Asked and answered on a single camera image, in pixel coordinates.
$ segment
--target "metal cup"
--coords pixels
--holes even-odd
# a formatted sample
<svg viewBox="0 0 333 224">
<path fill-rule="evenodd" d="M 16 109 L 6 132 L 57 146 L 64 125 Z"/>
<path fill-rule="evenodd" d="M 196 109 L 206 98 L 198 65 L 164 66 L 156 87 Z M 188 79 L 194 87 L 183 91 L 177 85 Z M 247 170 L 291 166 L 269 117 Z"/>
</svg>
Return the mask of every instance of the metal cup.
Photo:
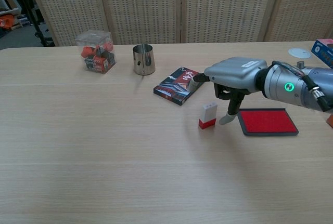
<svg viewBox="0 0 333 224">
<path fill-rule="evenodd" d="M 152 46 L 141 44 L 133 47 L 134 72 L 139 75 L 149 75 L 155 71 Z"/>
</svg>

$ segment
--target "transparent container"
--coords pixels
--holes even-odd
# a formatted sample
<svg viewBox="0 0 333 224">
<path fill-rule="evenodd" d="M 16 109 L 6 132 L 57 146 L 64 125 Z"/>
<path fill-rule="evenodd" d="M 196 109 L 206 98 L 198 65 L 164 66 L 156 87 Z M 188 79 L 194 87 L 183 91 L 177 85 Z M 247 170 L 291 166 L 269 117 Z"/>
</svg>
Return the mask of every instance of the transparent container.
<svg viewBox="0 0 333 224">
<path fill-rule="evenodd" d="M 76 37 L 76 44 L 88 70 L 106 73 L 116 63 L 110 32 L 89 30 Z"/>
</svg>

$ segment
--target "floor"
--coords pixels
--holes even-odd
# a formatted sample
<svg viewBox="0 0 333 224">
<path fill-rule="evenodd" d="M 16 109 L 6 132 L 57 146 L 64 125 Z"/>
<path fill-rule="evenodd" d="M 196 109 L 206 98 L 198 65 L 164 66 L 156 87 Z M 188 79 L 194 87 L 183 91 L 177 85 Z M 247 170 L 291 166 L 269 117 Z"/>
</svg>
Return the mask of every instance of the floor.
<svg viewBox="0 0 333 224">
<path fill-rule="evenodd" d="M 40 24 L 44 37 L 51 37 L 50 32 L 45 32 L 46 24 Z M 35 37 L 36 29 L 33 25 L 17 28 L 0 38 L 0 50 L 13 47 L 42 47 L 41 40 Z"/>
</svg>

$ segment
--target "orange bag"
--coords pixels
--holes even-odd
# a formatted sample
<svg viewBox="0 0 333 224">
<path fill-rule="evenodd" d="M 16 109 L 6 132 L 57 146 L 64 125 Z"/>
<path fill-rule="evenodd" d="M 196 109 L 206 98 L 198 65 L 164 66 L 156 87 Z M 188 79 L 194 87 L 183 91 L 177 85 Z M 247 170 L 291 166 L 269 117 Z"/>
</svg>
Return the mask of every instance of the orange bag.
<svg viewBox="0 0 333 224">
<path fill-rule="evenodd" d="M 10 29 L 14 24 L 14 16 L 11 14 L 0 16 L 0 28 Z"/>
</svg>

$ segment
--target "blue box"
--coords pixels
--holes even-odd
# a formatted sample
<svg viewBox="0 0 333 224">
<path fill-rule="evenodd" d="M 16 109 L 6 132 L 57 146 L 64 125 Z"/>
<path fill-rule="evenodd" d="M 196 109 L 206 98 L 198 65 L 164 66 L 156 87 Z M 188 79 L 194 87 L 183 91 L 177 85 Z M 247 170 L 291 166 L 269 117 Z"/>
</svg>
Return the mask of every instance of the blue box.
<svg viewBox="0 0 333 224">
<path fill-rule="evenodd" d="M 317 39 L 311 52 L 333 69 L 333 39 Z"/>
</svg>

